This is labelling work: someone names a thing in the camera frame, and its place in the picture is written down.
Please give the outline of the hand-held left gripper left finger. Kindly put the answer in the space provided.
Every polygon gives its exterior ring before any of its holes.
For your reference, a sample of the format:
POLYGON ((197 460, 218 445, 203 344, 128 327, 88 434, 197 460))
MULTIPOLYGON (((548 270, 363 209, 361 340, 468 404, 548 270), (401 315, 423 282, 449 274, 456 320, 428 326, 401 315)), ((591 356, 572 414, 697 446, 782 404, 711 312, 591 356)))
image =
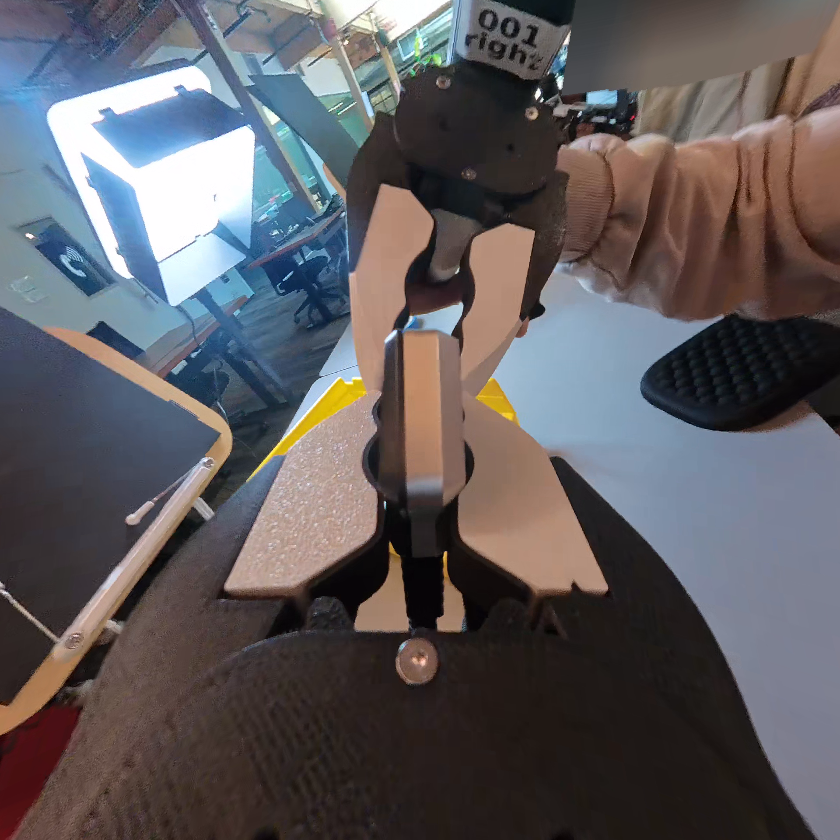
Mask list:
POLYGON ((237 599, 367 601, 384 584, 384 506, 364 472, 375 435, 367 393, 287 452, 224 583, 237 599))

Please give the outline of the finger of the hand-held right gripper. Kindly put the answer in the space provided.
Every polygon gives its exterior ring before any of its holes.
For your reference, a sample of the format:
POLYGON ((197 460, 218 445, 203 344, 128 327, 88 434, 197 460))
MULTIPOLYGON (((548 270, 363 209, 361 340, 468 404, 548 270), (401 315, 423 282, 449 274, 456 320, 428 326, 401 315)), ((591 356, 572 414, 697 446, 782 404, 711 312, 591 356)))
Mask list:
POLYGON ((474 295, 460 321, 461 381, 468 394, 486 385, 522 326, 533 240, 531 229, 504 224, 470 244, 474 295))
POLYGON ((366 389, 381 389, 385 340, 406 308, 409 270, 429 250, 434 219, 411 192, 381 185, 360 257, 350 272, 351 328, 366 389))

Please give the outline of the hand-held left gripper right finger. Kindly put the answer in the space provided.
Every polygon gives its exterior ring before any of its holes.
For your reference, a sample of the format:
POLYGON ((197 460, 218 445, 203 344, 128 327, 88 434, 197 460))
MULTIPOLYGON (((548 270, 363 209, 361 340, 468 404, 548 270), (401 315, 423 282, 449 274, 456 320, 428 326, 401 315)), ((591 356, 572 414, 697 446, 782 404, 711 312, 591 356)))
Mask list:
POLYGON ((528 433, 466 395, 474 468, 458 496, 458 536, 479 560, 538 599, 608 591, 550 457, 528 433))

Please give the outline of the large yellow plastic bin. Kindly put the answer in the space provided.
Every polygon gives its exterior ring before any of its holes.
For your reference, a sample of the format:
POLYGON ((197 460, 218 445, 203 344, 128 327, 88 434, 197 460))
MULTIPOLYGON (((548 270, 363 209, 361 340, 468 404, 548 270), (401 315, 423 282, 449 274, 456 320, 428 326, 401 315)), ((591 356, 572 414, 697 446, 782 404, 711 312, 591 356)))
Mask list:
MULTIPOLYGON (((345 380, 340 375, 335 377, 324 376, 318 379, 305 396, 302 407, 297 410, 287 431, 248 478, 250 480, 255 478, 274 457, 285 455, 297 441, 312 431, 315 426, 365 395, 366 389, 359 376, 350 380, 345 380)), ((494 377, 491 377, 488 383, 483 386, 477 400, 520 426, 514 406, 494 377)))

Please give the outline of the black HDMI switch box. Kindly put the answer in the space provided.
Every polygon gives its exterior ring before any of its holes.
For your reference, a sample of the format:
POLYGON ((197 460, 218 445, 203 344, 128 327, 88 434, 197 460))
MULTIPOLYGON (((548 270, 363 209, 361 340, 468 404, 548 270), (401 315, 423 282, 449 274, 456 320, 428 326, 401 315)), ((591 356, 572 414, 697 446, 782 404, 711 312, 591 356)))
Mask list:
POLYGON ((401 559, 408 626, 433 631, 444 614, 449 522, 468 478, 457 339, 394 330, 377 412, 376 481, 401 559))

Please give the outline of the person's right forearm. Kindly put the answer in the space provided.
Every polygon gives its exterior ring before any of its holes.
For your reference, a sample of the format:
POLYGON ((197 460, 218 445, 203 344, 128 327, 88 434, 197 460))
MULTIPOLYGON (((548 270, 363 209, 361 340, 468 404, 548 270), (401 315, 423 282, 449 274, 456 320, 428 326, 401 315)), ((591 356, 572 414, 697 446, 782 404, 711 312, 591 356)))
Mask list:
POLYGON ((559 270, 613 302, 700 321, 839 306, 839 107, 673 143, 563 146, 559 270))

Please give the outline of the person's right hand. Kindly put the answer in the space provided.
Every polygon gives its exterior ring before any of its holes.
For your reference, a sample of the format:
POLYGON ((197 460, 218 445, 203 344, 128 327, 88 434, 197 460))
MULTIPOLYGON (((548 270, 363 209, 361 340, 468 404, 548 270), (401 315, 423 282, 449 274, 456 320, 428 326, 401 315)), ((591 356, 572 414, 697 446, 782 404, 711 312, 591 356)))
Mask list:
POLYGON ((406 303, 413 316, 443 310, 463 303, 464 284, 459 276, 447 281, 419 281, 406 284, 406 303))

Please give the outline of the black office chair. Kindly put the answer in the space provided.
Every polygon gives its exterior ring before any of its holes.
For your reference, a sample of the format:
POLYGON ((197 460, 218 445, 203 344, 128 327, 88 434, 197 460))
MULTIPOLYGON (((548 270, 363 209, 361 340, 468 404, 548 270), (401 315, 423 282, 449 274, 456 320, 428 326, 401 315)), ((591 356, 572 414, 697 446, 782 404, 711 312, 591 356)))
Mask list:
POLYGON ((293 255, 284 255, 266 264, 266 274, 279 297, 303 294, 303 302, 292 314, 297 325, 303 317, 307 318, 310 329, 331 323, 347 304, 347 294, 327 256, 315 255, 296 261, 293 255))

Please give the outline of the wooden office desk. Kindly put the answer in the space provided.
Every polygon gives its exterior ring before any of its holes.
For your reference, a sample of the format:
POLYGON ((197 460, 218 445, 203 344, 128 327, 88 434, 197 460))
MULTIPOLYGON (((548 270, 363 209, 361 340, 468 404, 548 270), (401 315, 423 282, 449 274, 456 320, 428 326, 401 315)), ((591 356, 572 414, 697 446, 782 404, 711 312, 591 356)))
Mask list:
POLYGON ((296 261, 302 261, 311 256, 329 257, 334 270, 340 267, 341 255, 346 249, 344 236, 345 212, 339 209, 320 218, 315 224, 309 225, 299 233, 288 238, 279 247, 266 255, 252 261, 248 268, 262 269, 266 273, 266 264, 281 256, 294 256, 296 261))
POLYGON ((229 384, 219 346, 218 324, 208 313, 193 318, 156 340, 136 359, 145 370, 204 405, 219 400, 229 384))

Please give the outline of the black board with wooden rim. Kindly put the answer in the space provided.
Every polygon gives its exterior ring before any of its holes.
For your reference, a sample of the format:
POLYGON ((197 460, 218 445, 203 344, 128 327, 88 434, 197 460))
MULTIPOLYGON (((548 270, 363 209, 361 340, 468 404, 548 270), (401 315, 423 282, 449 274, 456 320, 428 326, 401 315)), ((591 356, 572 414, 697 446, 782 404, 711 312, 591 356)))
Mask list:
POLYGON ((295 73, 250 76, 249 91, 312 147, 324 172, 346 195, 354 158, 360 148, 338 117, 331 114, 295 73))
MULTIPOLYGON (((232 451, 212 409, 86 334, 43 330, 5 309, 1 324, 1 579, 61 636, 144 533, 130 513, 204 457, 232 451)), ((2 598, 1 733, 55 696, 70 661, 2 598)))

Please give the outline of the black light stand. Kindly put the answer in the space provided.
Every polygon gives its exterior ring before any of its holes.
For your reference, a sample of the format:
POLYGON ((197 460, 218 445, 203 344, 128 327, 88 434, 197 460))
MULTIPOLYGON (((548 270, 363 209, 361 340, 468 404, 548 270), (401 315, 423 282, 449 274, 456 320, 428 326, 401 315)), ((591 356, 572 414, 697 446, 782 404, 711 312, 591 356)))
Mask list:
POLYGON ((208 287, 204 287, 192 296, 213 316, 218 324, 216 332, 221 338, 220 354, 227 364, 246 383, 258 399, 270 411, 280 409, 282 396, 289 407, 297 407, 301 395, 284 381, 268 360, 258 352, 256 346, 247 338, 235 315, 224 310, 214 299, 208 287))

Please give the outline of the metal board stand white base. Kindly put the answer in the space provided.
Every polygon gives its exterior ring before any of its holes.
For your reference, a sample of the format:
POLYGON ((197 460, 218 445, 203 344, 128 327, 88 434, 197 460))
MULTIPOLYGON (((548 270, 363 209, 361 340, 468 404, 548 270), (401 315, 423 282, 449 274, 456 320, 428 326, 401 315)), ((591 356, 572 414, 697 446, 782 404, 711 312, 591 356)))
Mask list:
POLYGON ((5 602, 29 625, 53 643, 50 656, 55 661, 68 662, 82 645, 96 641, 102 628, 107 625, 117 609, 118 595, 130 591, 135 586, 168 540, 171 532, 183 521, 190 510, 195 510, 204 521, 214 518, 214 511, 202 499, 201 493, 205 483, 212 477, 215 467, 214 458, 208 456, 202 458, 166 491, 147 500, 140 508, 126 516, 125 523, 128 526, 138 526, 155 508, 158 501, 167 497, 162 509, 147 529, 61 636, 50 630, 14 597, 5 584, 1 584, 1 594, 5 602))

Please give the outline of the white softbox light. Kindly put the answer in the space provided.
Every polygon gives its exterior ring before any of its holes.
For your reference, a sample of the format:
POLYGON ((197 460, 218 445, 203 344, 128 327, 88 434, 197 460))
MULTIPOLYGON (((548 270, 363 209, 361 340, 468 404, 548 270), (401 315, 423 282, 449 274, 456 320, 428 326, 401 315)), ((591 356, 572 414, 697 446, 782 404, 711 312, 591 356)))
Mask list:
POLYGON ((118 275, 176 307, 250 256, 255 133, 197 66, 58 101, 46 119, 118 275))

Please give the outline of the black phone sign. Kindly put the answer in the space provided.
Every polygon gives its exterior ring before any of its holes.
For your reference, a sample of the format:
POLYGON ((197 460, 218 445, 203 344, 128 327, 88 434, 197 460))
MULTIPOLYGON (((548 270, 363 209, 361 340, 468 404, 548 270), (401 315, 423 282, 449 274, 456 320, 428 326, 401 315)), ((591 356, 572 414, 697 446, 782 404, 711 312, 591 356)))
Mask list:
POLYGON ((113 278, 83 246, 55 222, 48 223, 39 231, 35 247, 64 278, 88 298, 115 285, 113 278))

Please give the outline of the red object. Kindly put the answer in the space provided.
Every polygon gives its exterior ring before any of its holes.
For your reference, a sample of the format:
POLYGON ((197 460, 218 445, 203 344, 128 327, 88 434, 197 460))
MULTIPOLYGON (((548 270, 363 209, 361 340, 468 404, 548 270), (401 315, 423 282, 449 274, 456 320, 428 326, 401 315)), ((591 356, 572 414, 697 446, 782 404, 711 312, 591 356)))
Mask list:
POLYGON ((1 737, 1 838, 12 838, 76 729, 81 711, 50 706, 1 737))

